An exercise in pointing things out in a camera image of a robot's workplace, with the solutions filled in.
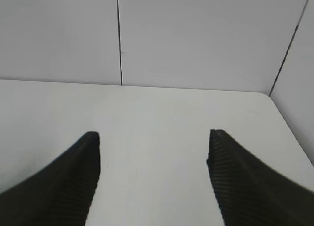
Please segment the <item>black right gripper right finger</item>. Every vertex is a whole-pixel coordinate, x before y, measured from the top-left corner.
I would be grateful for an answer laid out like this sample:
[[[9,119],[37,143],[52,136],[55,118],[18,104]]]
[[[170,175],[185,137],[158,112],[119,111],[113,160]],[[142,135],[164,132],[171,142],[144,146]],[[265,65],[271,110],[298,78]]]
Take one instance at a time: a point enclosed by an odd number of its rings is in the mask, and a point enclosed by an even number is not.
[[[212,129],[207,167],[226,226],[312,226],[314,193]]]

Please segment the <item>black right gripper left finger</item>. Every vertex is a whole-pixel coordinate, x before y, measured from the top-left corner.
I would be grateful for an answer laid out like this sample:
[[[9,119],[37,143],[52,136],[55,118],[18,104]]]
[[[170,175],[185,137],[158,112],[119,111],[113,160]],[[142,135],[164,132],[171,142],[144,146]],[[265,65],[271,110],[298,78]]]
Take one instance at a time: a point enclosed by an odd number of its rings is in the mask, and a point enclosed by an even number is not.
[[[100,176],[100,139],[87,132],[36,174],[0,195],[2,226],[83,226]]]

